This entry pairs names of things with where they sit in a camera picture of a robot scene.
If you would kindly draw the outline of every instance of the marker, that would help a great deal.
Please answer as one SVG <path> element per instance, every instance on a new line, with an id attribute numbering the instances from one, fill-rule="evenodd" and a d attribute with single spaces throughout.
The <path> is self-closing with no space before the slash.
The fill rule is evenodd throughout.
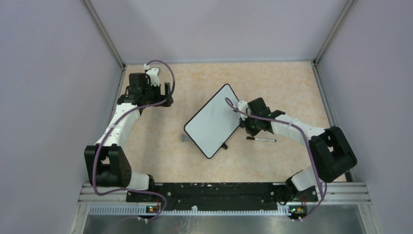
<path id="1" fill-rule="evenodd" d="M 265 139 L 265 138 L 257 138 L 257 137 L 246 137 L 247 140 L 260 140 L 260 141 L 272 141 L 276 142 L 277 140 L 275 139 Z"/>

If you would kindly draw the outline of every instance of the metal frame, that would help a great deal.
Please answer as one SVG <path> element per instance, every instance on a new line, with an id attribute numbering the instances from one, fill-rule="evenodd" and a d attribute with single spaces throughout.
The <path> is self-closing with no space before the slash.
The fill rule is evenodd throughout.
<path id="1" fill-rule="evenodd" d="M 285 185 L 285 183 L 273 183 L 274 185 Z M 106 192 L 114 188 L 99 188 L 100 192 Z M 94 193 L 93 187 L 89 183 L 83 184 L 82 190 L 77 203 L 76 213 L 73 219 L 70 234 L 83 233 L 86 226 L 86 220 L 89 214 L 97 215 L 145 215 L 145 209 L 136 203 L 126 202 L 127 191 L 117 191 L 106 196 L 98 196 Z M 289 215 L 289 206 L 300 205 L 300 202 L 289 202 L 285 206 L 280 206 L 276 211 L 251 211 L 251 212 L 203 212 L 197 209 L 191 211 L 169 211 L 161 213 L 161 216 L 171 215 Z M 315 205 L 316 202 L 308 202 L 308 205 Z M 364 224 L 367 234 L 376 234 L 375 226 L 371 225 L 372 218 L 371 209 L 372 202 L 367 191 L 365 183 L 362 182 L 335 182 L 328 185 L 325 201 L 322 206 L 343 206 L 343 205 L 358 205 L 363 208 L 363 213 L 360 212 L 361 221 Z"/>
<path id="2" fill-rule="evenodd" d="M 314 63 L 316 65 L 319 64 L 321 61 L 322 57 L 324 56 L 325 52 L 327 51 L 328 47 L 330 46 L 331 42 L 333 41 L 334 37 L 337 35 L 337 32 L 340 30 L 340 27 L 342 26 L 344 20 L 346 19 L 348 13 L 351 11 L 353 8 L 355 2 L 357 0 L 347 0 L 346 5 L 344 6 L 343 10 L 340 13 L 340 16 L 338 17 L 336 23 L 334 24 L 333 28 L 331 29 L 330 33 L 328 34 L 325 42 L 321 46 L 321 49 L 319 53 L 317 54 L 316 58 L 314 59 Z"/>
<path id="3" fill-rule="evenodd" d="M 119 82 L 117 84 L 117 89 L 116 89 L 116 93 L 115 93 L 115 97 L 113 98 L 113 104 L 112 104 L 112 109 L 111 109 L 111 114 L 108 118 L 108 124 L 111 122 L 111 119 L 114 116 L 114 110 L 116 109 L 116 105 L 117 105 L 117 100 L 120 96 L 120 93 L 122 92 L 122 85 L 123 85 L 123 81 L 125 79 L 125 75 L 126 75 L 126 69 L 127 66 L 124 66 L 122 68 L 122 73 L 120 74 L 120 78 L 119 78 Z"/>
<path id="4" fill-rule="evenodd" d="M 99 15 L 95 11 L 92 3 L 90 0 L 81 0 L 85 6 L 85 8 L 88 10 L 89 15 L 92 18 L 92 21 L 96 25 L 97 30 L 99 31 L 100 35 L 103 38 L 103 41 L 106 43 L 109 51 L 112 53 L 113 57 L 115 58 L 116 62 L 118 63 L 119 67 L 124 68 L 125 63 L 123 62 L 122 58 L 119 55 L 119 52 L 117 51 L 115 45 L 112 42 L 111 37 L 109 37 L 108 32 L 106 31 L 105 27 L 103 26 L 102 21 L 100 20 Z"/>
<path id="5" fill-rule="evenodd" d="M 320 91 L 320 95 L 324 104 L 325 111 L 327 113 L 327 118 L 329 120 L 329 123 L 331 125 L 337 125 L 337 119 L 334 113 L 334 110 L 332 108 L 331 101 L 328 97 L 328 93 L 326 91 L 324 81 L 322 78 L 321 73 L 319 72 L 319 62 L 322 60 L 324 54 L 328 50 L 330 44 L 332 43 L 333 39 L 337 35 L 338 31 L 340 30 L 340 27 L 343 24 L 343 21 L 346 19 L 348 13 L 351 11 L 353 8 L 355 2 L 357 0 L 348 0 L 344 9 L 342 10 L 339 18 L 337 19 L 336 23 L 334 24 L 330 34 L 328 35 L 326 41 L 322 45 L 319 53 L 317 54 L 316 58 L 311 62 L 314 76 L 317 81 L 317 85 Z M 121 92 L 121 87 L 123 83 L 123 79 L 125 77 L 126 73 L 126 65 L 124 64 L 121 56 L 119 55 L 115 45 L 113 44 L 110 36 L 108 35 L 103 23 L 101 22 L 98 14 L 96 13 L 93 5 L 91 4 L 90 0 L 82 0 L 84 3 L 86 9 L 88 10 L 93 22 L 95 23 L 99 33 L 101 34 L 103 40 L 105 41 L 108 49 L 112 53 L 113 57 L 116 59 L 118 65 L 122 69 L 122 75 L 119 80 L 115 100 L 114 100 L 114 105 L 116 104 L 117 97 L 119 96 L 119 93 Z M 107 191 L 111 188 L 99 188 L 101 192 Z M 94 194 L 93 189 L 90 184 L 84 184 L 82 187 L 82 191 L 79 196 L 79 200 L 77 203 L 77 208 L 76 212 L 72 221 L 72 226 L 70 229 L 71 234 L 79 234 L 83 233 L 88 214 L 92 211 L 95 212 L 97 207 L 109 207 L 109 206 L 116 206 L 116 207 L 137 207 L 136 204 L 133 203 L 127 203 L 125 201 L 126 199 L 126 191 L 119 191 L 112 193 L 110 195 L 106 196 L 97 196 Z M 288 203 L 288 205 L 299 205 L 295 204 L 294 202 Z M 378 218 L 375 214 L 372 202 L 370 200 L 370 196 L 367 191 L 367 187 L 365 183 L 362 182 L 337 182 L 337 183 L 330 183 L 328 190 L 327 190 L 327 196 L 325 198 L 325 201 L 321 205 L 333 205 L 333 206 L 340 206 L 340 205 L 357 205 L 360 213 L 360 221 L 362 225 L 364 226 L 366 234 L 381 234 L 382 231 L 380 229 L 380 224 L 378 221 Z M 268 212 L 266 213 L 267 215 L 285 215 L 285 213 L 282 214 L 282 209 L 281 211 L 273 211 L 273 212 Z M 104 212 L 108 212 L 108 214 L 122 214 L 125 215 L 125 213 L 120 212 L 114 212 L 116 210 L 101 210 Z M 253 214 L 259 214 L 259 215 L 265 215 L 264 213 L 260 212 L 245 212 L 245 213 L 230 213 L 228 215 L 253 215 Z M 173 212 L 165 212 L 164 214 L 161 215 L 206 215 L 205 213 L 199 212 L 197 210 L 189 211 L 186 213 L 173 213 Z M 223 212 L 219 213 L 208 213 L 207 215 L 225 215 Z"/>

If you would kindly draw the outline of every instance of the enclosure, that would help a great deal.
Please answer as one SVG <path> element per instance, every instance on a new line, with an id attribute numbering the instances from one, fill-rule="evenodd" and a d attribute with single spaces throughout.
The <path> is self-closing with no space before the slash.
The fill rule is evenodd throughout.
<path id="1" fill-rule="evenodd" d="M 124 217 L 134 218 L 111 233 L 413 228 L 403 205 L 413 176 L 413 2 L 6 0 L 0 9 L 1 233 L 102 233 Z M 284 222 L 283 206 L 137 220 L 141 207 L 126 202 L 127 191 L 94 194 L 83 151 L 104 133 L 129 74 L 152 59 L 174 71 L 174 103 L 145 109 L 124 152 L 156 183 L 279 185 L 311 165 L 305 148 L 268 132 L 259 137 L 276 143 L 246 141 L 237 129 L 212 159 L 180 142 L 185 123 L 226 83 L 240 100 L 262 97 L 271 110 L 340 127 L 358 164 L 302 223 Z"/>

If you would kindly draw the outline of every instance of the black mounting plate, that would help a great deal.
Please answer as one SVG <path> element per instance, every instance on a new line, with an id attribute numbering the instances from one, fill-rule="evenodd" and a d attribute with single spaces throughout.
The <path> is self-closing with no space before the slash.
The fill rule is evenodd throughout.
<path id="1" fill-rule="evenodd" d="M 166 211 L 191 210 L 197 206 L 199 211 L 259 211 L 277 210 L 277 200 L 287 187 L 281 183 L 155 183 L 150 191 L 162 194 L 167 199 Z M 318 201 L 315 186 L 299 192 L 289 201 Z M 158 202 L 155 195 L 128 192 L 127 202 Z"/>

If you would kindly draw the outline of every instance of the metal bar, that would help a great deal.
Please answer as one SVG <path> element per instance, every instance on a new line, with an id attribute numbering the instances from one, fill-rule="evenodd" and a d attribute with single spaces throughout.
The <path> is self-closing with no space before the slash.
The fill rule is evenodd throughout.
<path id="1" fill-rule="evenodd" d="M 115 188 L 99 188 L 100 192 L 107 192 Z M 127 191 L 117 191 L 106 196 L 97 196 L 94 194 L 90 184 L 84 184 L 79 196 L 79 203 L 103 205 L 103 204 L 131 204 L 126 202 Z M 300 205 L 300 202 L 289 202 L 288 205 Z M 315 205 L 317 202 L 308 202 L 309 205 Z M 371 204 L 366 184 L 362 182 L 337 182 L 329 183 L 327 194 L 322 205 L 358 205 Z"/>
<path id="2" fill-rule="evenodd" d="M 314 58 L 291 58 L 291 59 L 229 59 L 229 60 L 219 60 L 219 59 L 206 59 L 206 60 L 164 60 L 167 64 L 197 64 L 197 63 L 239 63 L 239 62 L 309 62 L 313 61 Z M 143 65 L 148 61 L 132 61 L 127 62 L 126 65 Z"/>
<path id="3" fill-rule="evenodd" d="M 346 177 L 347 182 L 354 182 L 353 176 L 350 172 L 345 172 L 344 175 Z"/>
<path id="4" fill-rule="evenodd" d="M 90 210 L 90 205 L 87 204 L 77 204 L 75 215 L 73 217 L 72 226 L 70 228 L 70 234 L 81 234 L 83 233 L 86 220 L 88 218 Z"/>
<path id="5" fill-rule="evenodd" d="M 366 234 L 382 234 L 383 231 L 380 228 L 380 224 L 373 205 L 358 205 L 358 211 L 360 212 L 361 221 L 364 226 Z"/>
<path id="6" fill-rule="evenodd" d="M 111 122 L 112 117 L 114 116 L 114 111 L 116 110 L 117 100 L 120 96 L 120 93 L 122 92 L 122 85 L 123 85 L 123 81 L 125 80 L 126 69 L 127 69 L 127 66 L 123 67 L 122 68 L 122 73 L 120 74 L 119 83 L 117 84 L 117 88 L 116 88 L 116 94 L 115 94 L 115 97 L 113 99 L 111 114 L 110 114 L 109 119 L 108 119 L 108 124 Z"/>
<path id="7" fill-rule="evenodd" d="M 89 214 L 91 215 L 138 215 L 154 216 L 156 213 L 147 213 L 146 205 L 126 204 L 126 205 L 92 205 Z M 256 215 L 291 215 L 288 205 L 278 206 L 273 211 L 199 211 L 197 208 L 187 211 L 163 211 L 160 215 L 177 216 L 177 215 L 202 215 L 202 216 L 256 216 Z"/>
<path id="8" fill-rule="evenodd" d="M 332 106 L 331 101 L 330 101 L 330 98 L 328 97 L 328 94 L 327 94 L 327 91 L 324 85 L 324 80 L 322 79 L 322 76 L 319 72 L 318 65 L 316 65 L 315 62 L 312 62 L 311 67 L 313 68 L 314 76 L 316 77 L 317 86 L 320 91 L 321 100 L 323 102 L 324 109 L 327 114 L 328 122 L 330 123 L 330 126 L 338 126 L 337 118 L 336 118 L 336 115 L 334 114 L 333 108 L 331 107 Z"/>
<path id="9" fill-rule="evenodd" d="M 117 51 L 115 45 L 113 44 L 112 39 L 109 37 L 108 32 L 106 31 L 105 27 L 103 26 L 102 21 L 99 18 L 99 15 L 95 11 L 92 3 L 90 0 L 81 0 L 83 4 L 85 5 L 86 9 L 89 12 L 89 15 L 92 17 L 92 20 L 94 24 L 96 25 L 97 30 L 99 31 L 100 35 L 103 38 L 103 41 L 107 45 L 108 49 L 112 53 L 113 57 L 115 58 L 116 62 L 118 65 L 123 68 L 125 66 L 125 63 L 122 61 L 122 58 L 119 55 L 119 52 Z"/>
<path id="10" fill-rule="evenodd" d="M 356 1 L 357 0 L 348 0 L 347 1 L 347 3 L 344 6 L 344 9 L 342 10 L 340 16 L 338 17 L 336 23 L 334 24 L 333 28 L 331 29 L 330 34 L 328 35 L 328 37 L 325 40 L 323 46 L 321 47 L 319 53 L 317 54 L 316 59 L 315 59 L 315 64 L 318 64 L 321 61 L 322 57 L 324 56 L 325 52 L 327 51 L 328 47 L 330 46 L 331 42 L 333 41 L 333 39 L 336 36 L 338 30 L 342 26 L 342 23 L 346 19 L 348 13 L 352 9 L 352 7 L 354 6 L 354 3 Z"/>

